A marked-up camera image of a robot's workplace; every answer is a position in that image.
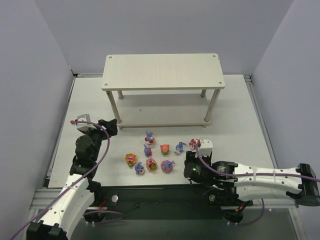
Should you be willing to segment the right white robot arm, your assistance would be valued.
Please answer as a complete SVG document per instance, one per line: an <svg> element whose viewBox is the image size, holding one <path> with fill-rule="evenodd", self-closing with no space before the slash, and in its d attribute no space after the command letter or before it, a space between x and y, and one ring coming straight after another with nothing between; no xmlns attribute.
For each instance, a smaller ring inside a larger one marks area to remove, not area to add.
<svg viewBox="0 0 320 240"><path fill-rule="evenodd" d="M293 200L308 207L320 205L316 175L306 163L287 169L261 168L230 161L212 163L211 156L199 159L196 152L187 151L183 175L209 187L219 206L236 206L258 199Z"/></svg>

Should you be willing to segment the pink bear clover toy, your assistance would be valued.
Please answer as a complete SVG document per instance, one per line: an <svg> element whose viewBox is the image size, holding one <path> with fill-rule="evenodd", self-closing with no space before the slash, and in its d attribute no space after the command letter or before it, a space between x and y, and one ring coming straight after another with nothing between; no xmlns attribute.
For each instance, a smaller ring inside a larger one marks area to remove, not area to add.
<svg viewBox="0 0 320 240"><path fill-rule="evenodd" d="M153 158L148 158L146 160L146 168L150 172L154 172L158 169L158 164Z"/></svg>

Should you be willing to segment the pink bear burger toy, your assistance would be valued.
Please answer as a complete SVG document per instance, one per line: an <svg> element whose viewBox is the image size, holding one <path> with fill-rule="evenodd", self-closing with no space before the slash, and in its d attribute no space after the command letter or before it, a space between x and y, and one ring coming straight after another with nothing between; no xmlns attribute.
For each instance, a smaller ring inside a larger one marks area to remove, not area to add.
<svg viewBox="0 0 320 240"><path fill-rule="evenodd" d="M170 153L170 145L169 144L160 145L160 151L162 155L168 155Z"/></svg>

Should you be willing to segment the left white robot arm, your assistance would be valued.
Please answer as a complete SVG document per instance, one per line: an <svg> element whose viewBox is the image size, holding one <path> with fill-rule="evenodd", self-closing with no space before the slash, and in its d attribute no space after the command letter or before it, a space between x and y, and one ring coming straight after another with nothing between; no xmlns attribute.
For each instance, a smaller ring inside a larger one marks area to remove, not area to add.
<svg viewBox="0 0 320 240"><path fill-rule="evenodd" d="M93 123L82 115L71 124L82 135L75 142L69 175L59 195L28 225L28 240L70 239L87 208L102 197L101 184L93 178L102 162L98 158L102 142L118 133L117 120Z"/></svg>

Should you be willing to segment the red white strawberry toy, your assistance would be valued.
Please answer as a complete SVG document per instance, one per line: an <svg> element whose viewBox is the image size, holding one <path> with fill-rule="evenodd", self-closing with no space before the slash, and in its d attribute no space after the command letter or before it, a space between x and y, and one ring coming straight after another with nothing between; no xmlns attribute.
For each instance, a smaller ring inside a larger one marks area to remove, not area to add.
<svg viewBox="0 0 320 240"><path fill-rule="evenodd" d="M189 148L190 150L194 150L196 148L196 146L200 147L201 146L201 142L199 139L194 139L192 138L189 142Z"/></svg>

